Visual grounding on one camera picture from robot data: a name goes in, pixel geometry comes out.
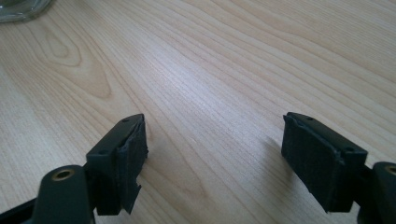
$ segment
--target wood grain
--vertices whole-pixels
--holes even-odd
[[[0,24],[0,212],[144,113],[134,211],[98,223],[354,223],[282,159],[282,115],[396,161],[395,59],[394,1],[55,1]]]

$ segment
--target wooden table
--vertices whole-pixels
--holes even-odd
[[[288,111],[396,161],[392,0],[56,1],[0,24],[0,212],[146,115],[134,211],[98,223],[355,223],[280,155]]]

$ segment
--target transparent dish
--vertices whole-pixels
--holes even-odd
[[[43,12],[52,0],[0,0],[0,22],[29,21]]]

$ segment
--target light wood tabletop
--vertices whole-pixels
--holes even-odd
[[[131,215],[98,223],[356,223],[282,158],[287,112],[396,162],[393,0],[55,1],[0,24],[0,212],[146,116]]]

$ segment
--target wooden surface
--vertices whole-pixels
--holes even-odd
[[[355,223],[280,155],[288,111],[396,161],[392,0],[56,1],[0,24],[0,212],[144,113],[129,216],[98,223]]]

